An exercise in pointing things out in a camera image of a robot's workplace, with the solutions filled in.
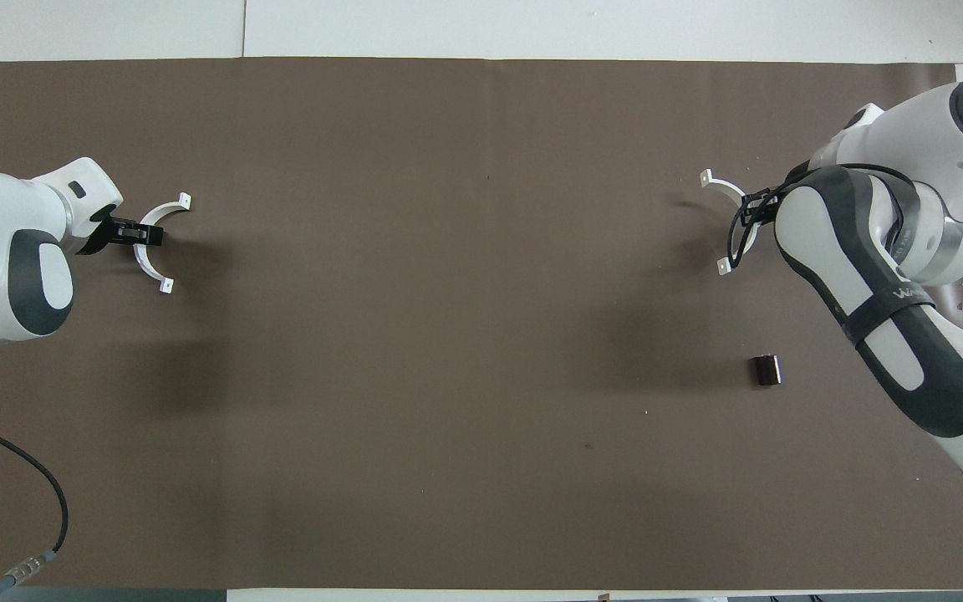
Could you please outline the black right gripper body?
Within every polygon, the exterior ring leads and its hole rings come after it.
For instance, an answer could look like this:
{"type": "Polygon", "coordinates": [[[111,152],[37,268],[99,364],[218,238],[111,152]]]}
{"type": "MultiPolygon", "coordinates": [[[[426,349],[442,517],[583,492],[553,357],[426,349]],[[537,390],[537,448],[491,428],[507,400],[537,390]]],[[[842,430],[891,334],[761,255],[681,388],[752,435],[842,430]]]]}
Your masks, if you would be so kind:
{"type": "Polygon", "coordinates": [[[751,194],[745,198],[745,228],[773,222],[782,202],[781,194],[751,194]]]}

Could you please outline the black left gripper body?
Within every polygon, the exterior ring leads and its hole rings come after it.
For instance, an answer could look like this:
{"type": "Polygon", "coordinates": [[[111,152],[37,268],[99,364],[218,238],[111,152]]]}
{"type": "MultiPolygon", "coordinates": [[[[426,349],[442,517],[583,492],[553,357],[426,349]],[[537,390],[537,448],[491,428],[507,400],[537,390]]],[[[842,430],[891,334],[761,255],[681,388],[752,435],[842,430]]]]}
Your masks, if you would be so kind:
{"type": "Polygon", "coordinates": [[[99,213],[95,214],[94,217],[102,217],[102,221],[97,224],[91,236],[85,239],[84,245],[80,248],[81,256],[95,255],[104,250],[107,245],[110,245],[111,238],[115,232],[114,218],[112,217],[113,210],[112,208],[103,208],[99,213]]]}

